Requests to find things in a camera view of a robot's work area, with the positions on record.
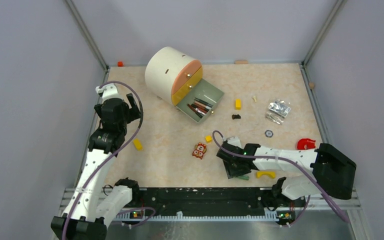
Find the red horseshoe toy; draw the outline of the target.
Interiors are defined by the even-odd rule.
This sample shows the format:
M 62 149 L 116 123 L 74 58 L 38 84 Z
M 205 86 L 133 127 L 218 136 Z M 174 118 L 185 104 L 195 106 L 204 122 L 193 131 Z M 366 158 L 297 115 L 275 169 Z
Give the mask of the red horseshoe toy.
M 311 138 L 301 138 L 296 143 L 297 150 L 310 150 L 316 148 L 316 140 Z

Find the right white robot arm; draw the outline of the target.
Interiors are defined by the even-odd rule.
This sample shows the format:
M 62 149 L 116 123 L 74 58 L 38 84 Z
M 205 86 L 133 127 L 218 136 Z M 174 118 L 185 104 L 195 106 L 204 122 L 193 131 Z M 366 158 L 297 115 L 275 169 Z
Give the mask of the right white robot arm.
M 344 222 L 350 219 L 335 203 L 335 199 L 350 200 L 354 187 L 356 163 L 329 143 L 304 150 L 285 150 L 257 143 L 241 145 L 238 137 L 222 137 L 218 142 L 218 130 L 212 138 L 219 148 L 217 157 L 226 165 L 231 177 L 255 171 L 281 171 L 296 176 L 281 176 L 272 186 L 273 200 L 279 206 L 287 206 L 303 196 L 321 194 L 327 205 Z

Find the wooden bead on frame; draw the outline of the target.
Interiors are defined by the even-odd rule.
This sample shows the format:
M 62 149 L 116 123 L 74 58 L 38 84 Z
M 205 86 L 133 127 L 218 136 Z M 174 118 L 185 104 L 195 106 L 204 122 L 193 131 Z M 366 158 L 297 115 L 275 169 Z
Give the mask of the wooden bead on frame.
M 315 84 L 314 84 L 313 82 L 310 82 L 310 83 L 308 84 L 308 86 L 309 86 L 309 88 L 310 88 L 311 90 L 313 90 L 313 89 L 315 88 Z

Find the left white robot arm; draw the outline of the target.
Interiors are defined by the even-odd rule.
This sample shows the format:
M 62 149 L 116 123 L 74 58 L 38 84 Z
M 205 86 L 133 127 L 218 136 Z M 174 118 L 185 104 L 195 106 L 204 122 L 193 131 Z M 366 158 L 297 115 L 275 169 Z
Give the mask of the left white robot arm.
M 98 128 L 89 137 L 86 161 L 73 196 L 51 229 L 59 240 L 104 240 L 114 218 L 124 206 L 134 207 L 140 193 L 136 181 L 126 179 L 99 202 L 106 176 L 121 150 L 137 136 L 144 121 L 141 99 L 120 81 L 108 81 L 95 89 L 102 102 L 94 106 Z

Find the yellow wedge block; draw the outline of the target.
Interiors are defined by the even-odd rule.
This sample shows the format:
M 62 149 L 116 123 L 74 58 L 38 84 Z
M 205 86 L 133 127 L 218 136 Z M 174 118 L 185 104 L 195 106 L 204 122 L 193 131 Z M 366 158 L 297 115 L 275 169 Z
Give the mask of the yellow wedge block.
M 139 139 L 135 138 L 132 142 L 137 151 L 141 151 L 143 149 L 143 145 Z

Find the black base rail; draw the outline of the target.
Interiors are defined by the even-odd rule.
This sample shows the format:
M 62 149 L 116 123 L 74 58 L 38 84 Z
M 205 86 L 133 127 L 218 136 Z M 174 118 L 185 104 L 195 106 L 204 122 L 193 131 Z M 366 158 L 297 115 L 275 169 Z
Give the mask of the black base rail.
M 128 208 L 151 207 L 156 216 L 245 217 L 263 216 L 275 210 L 303 207 L 305 198 L 290 200 L 265 187 L 140 188 Z

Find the blue poker chip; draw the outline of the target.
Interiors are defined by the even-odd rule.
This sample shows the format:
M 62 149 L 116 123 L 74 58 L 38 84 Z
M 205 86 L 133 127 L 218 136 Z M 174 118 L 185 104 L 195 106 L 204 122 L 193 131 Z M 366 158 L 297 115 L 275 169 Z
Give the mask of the blue poker chip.
M 264 132 L 264 135 L 267 137 L 267 138 L 272 138 L 274 136 L 274 132 L 272 130 L 266 130 Z

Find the small black figurine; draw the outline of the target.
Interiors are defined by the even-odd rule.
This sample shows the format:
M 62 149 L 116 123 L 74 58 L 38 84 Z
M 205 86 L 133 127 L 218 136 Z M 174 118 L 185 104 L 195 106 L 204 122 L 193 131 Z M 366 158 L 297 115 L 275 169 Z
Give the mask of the small black figurine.
M 233 120 L 241 119 L 242 118 L 239 114 L 233 114 L 231 117 L 232 117 Z

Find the clear plastic wrapper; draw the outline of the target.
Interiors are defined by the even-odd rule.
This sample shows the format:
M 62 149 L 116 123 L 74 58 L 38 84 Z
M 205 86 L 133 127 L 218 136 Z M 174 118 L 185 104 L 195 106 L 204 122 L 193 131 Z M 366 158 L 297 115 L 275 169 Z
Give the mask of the clear plastic wrapper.
M 282 125 L 291 112 L 290 103 L 281 99 L 276 99 L 268 103 L 265 112 L 265 118 Z

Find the yellow rectangular block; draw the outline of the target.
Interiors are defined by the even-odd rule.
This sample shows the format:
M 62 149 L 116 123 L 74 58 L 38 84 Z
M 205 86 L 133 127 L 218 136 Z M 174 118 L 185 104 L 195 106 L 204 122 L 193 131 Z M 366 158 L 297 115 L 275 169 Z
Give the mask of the yellow rectangular block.
M 241 101 L 241 99 L 239 99 L 239 98 L 235 99 L 235 101 L 234 101 L 234 108 L 236 110 L 241 110 L 242 109 L 242 101 Z

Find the nude concealer tube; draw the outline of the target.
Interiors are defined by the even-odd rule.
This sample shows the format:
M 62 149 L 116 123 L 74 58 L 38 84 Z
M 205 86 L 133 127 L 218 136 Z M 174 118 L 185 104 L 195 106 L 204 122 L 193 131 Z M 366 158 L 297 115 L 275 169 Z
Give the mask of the nude concealer tube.
M 199 106 L 201 106 L 203 109 L 206 109 L 206 110 L 210 110 L 211 109 L 211 107 L 210 106 L 208 106 L 208 105 L 205 105 L 205 104 L 203 104 L 203 103 L 200 103 L 200 102 L 195 102 L 197 105 L 199 105 Z

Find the red owl number toy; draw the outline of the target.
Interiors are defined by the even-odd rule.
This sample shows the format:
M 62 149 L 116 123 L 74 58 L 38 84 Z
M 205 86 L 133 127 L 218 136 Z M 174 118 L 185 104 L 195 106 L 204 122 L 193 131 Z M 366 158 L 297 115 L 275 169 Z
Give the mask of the red owl number toy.
M 207 145 L 199 142 L 194 146 L 192 156 L 202 160 L 206 152 L 207 152 Z

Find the red lip gloss tube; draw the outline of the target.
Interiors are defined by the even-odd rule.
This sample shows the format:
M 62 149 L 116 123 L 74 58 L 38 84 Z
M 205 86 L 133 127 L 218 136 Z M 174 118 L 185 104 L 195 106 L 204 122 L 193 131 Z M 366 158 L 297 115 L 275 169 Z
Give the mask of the red lip gloss tube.
M 191 104 L 191 106 L 194 109 L 198 109 L 199 111 L 203 112 L 204 114 L 206 114 L 208 112 L 208 110 L 206 108 L 202 107 L 201 105 Z

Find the brown lipstick tube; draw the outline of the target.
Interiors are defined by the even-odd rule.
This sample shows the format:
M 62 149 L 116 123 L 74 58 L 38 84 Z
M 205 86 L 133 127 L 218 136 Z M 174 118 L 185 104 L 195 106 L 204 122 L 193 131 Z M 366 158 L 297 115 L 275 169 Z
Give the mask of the brown lipstick tube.
M 194 108 L 191 104 L 187 104 L 187 106 L 201 119 L 204 115 L 201 114 L 196 108 Z

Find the yellow arch block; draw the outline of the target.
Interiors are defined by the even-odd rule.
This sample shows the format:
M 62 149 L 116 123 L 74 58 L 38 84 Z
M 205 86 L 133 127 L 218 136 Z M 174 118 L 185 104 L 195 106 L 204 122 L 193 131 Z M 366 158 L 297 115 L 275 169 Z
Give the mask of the yellow arch block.
M 270 179 L 276 178 L 276 173 L 274 171 L 257 171 L 255 175 L 257 179 L 262 178 L 263 176 L 266 176 Z

